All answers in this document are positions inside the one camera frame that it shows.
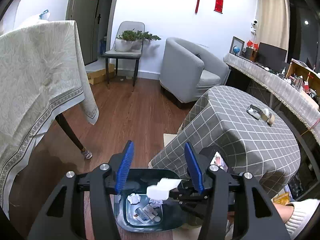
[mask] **baseboard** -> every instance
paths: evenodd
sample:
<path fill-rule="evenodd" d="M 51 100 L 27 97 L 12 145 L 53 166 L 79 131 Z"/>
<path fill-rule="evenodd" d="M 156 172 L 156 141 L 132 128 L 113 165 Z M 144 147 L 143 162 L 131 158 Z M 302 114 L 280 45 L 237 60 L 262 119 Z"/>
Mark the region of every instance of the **baseboard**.
<path fill-rule="evenodd" d="M 118 76 L 129 76 L 133 77 L 133 70 L 126 70 L 126 69 L 118 69 Z M 147 79 L 154 79 L 159 80 L 160 79 L 160 73 L 155 72 L 149 72 L 149 71 L 138 71 L 138 77 L 140 78 L 147 78 Z"/>

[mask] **white tissue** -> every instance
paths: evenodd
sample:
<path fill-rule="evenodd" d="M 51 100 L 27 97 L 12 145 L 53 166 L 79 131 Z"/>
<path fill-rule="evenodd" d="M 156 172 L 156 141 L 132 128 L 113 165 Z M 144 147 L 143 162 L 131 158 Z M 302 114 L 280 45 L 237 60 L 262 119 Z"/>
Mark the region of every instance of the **white tissue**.
<path fill-rule="evenodd" d="M 150 199 L 149 200 L 149 205 L 152 208 L 159 208 L 163 204 L 162 200 L 155 200 L 155 199 Z"/>
<path fill-rule="evenodd" d="M 128 196 L 128 201 L 131 205 L 136 205 L 141 201 L 141 197 L 139 194 L 132 193 Z"/>
<path fill-rule="evenodd" d="M 155 200 L 167 200 L 169 191 L 178 187 L 181 179 L 162 178 L 157 185 L 147 187 L 147 197 Z"/>

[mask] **wooden floor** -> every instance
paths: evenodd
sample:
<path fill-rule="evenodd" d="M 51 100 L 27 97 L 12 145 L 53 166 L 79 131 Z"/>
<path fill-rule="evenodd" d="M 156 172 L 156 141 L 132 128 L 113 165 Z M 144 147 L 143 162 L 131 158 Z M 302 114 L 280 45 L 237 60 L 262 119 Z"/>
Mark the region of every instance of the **wooden floor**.
<path fill-rule="evenodd" d="M 92 126 L 79 105 L 64 115 L 80 141 L 93 153 L 84 160 L 78 148 L 54 121 L 33 150 L 28 166 L 15 178 L 10 192 L 10 221 L 24 237 L 41 206 L 67 171 L 92 171 L 111 155 L 122 152 L 127 140 L 135 144 L 133 168 L 146 168 L 151 158 L 163 148 L 163 134 L 177 133 L 189 109 L 181 110 L 160 91 L 155 80 L 139 78 L 132 93 L 132 81 L 113 79 L 110 90 L 105 83 L 92 86 L 99 108 L 99 118 Z M 87 239 L 94 239 L 90 215 L 90 199 L 85 196 Z M 122 240 L 172 240 L 172 233 L 130 233 L 119 230 Z"/>

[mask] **gray armchair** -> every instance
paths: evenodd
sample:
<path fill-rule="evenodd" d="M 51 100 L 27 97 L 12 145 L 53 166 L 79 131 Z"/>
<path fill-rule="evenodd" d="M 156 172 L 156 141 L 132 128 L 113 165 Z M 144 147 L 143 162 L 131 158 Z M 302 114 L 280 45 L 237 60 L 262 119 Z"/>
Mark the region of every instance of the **gray armchair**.
<path fill-rule="evenodd" d="M 160 84 L 181 103 L 196 101 L 209 88 L 224 85 L 229 72 L 228 65 L 206 49 L 183 39 L 167 38 Z"/>

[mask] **chair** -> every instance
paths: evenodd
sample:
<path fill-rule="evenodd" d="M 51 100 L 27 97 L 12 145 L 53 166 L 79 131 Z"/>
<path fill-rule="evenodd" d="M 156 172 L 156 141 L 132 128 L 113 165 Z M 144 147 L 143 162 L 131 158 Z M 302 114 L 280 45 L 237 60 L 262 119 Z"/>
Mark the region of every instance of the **chair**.
<path fill-rule="evenodd" d="M 119 37 L 123 33 L 123 31 L 127 30 L 134 30 L 134 31 L 142 31 L 144 32 L 144 23 L 142 22 L 122 22 L 119 26 L 116 38 Z M 132 84 L 132 92 L 134 90 L 134 85 L 136 83 L 136 79 L 138 76 L 138 68 L 139 68 L 139 60 L 142 55 L 143 49 L 143 40 L 141 46 L 139 45 L 138 48 L 133 47 L 128 52 L 119 52 L 115 50 L 115 43 L 113 43 L 112 49 L 108 50 L 104 53 L 104 57 L 106 58 L 106 72 L 107 72 L 107 83 L 108 89 L 110 89 L 110 78 L 109 78 L 109 68 L 108 68 L 108 59 L 115 58 L 116 59 L 116 76 L 118 75 L 118 59 L 135 59 L 136 65 L 134 67 L 134 74 L 133 74 L 133 84 Z"/>
<path fill-rule="evenodd" d="M 183 39 L 167 38 L 160 84 L 180 103 L 196 101 L 209 88 L 224 85 L 229 72 L 228 65 L 206 49 Z"/>

